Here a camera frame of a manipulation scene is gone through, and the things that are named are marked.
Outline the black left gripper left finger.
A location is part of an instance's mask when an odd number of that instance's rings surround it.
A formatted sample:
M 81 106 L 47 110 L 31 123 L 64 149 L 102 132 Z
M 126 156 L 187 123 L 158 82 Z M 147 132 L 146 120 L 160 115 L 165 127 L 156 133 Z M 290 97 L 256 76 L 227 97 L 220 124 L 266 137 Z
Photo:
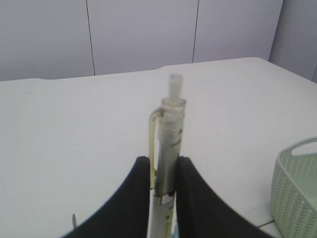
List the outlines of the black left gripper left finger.
M 150 160 L 138 157 L 111 198 L 66 238 L 145 238 L 150 208 Z

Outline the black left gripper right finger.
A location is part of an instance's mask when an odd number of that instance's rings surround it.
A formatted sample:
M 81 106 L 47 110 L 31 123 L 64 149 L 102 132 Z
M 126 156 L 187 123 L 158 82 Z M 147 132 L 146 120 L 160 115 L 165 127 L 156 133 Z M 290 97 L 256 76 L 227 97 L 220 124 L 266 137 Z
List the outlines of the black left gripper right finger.
M 191 159 L 176 162 L 176 213 L 181 238 L 269 238 L 228 206 L 205 182 Z

